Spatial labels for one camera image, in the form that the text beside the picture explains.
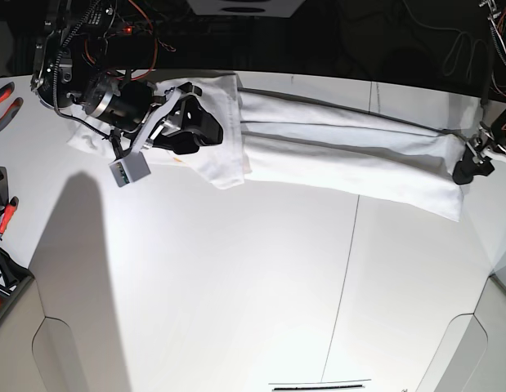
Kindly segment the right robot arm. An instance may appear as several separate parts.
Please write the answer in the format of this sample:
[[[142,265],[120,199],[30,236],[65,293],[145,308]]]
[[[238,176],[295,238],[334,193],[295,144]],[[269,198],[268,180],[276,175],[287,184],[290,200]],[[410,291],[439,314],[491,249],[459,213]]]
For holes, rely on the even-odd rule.
[[[32,91],[65,119],[108,140],[116,158],[143,149],[194,154],[223,142],[220,123],[199,102],[202,91],[185,82],[163,93],[136,66],[117,70],[109,40],[130,36],[119,25],[121,1],[51,1],[34,55]]]

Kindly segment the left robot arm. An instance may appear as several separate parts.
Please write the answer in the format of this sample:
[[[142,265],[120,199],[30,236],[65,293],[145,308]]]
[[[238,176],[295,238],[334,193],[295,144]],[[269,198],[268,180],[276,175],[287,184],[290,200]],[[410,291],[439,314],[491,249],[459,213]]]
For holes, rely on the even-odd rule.
[[[481,97],[485,106],[490,97],[506,101],[506,1],[480,1],[479,6],[487,9],[490,28],[491,49]],[[506,108],[491,123],[478,123],[477,132],[466,140],[452,179],[457,185],[467,185],[476,176],[489,176],[494,161],[506,163]]]

